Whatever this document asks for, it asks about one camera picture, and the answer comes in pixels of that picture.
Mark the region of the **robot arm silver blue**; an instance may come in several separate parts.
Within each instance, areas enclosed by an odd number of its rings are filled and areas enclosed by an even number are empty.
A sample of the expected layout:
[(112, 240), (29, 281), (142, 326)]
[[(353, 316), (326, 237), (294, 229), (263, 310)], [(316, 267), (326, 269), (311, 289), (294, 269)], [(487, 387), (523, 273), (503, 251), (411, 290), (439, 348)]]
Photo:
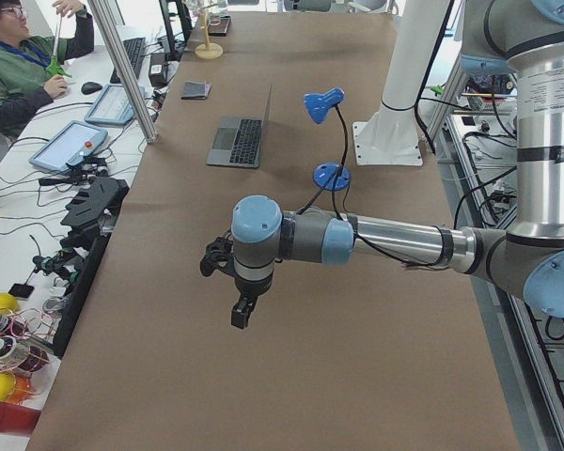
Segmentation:
[(564, 1), (470, 1), (463, 63), (517, 75), (517, 216), (505, 230), (458, 230), (308, 209), (251, 195), (234, 208), (231, 322), (244, 328), (274, 262), (346, 263), (374, 251), (408, 267), (450, 268), (564, 318)]

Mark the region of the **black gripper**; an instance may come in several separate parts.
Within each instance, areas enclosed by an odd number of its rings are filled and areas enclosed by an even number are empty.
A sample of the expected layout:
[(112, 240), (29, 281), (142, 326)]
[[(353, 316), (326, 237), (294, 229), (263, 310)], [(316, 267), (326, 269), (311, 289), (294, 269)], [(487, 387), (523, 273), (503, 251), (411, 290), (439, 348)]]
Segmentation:
[(235, 286), (240, 292), (240, 297), (231, 310), (231, 325), (238, 329), (245, 329), (249, 325), (259, 296), (269, 290), (269, 278), (258, 281), (239, 278), (235, 280)]

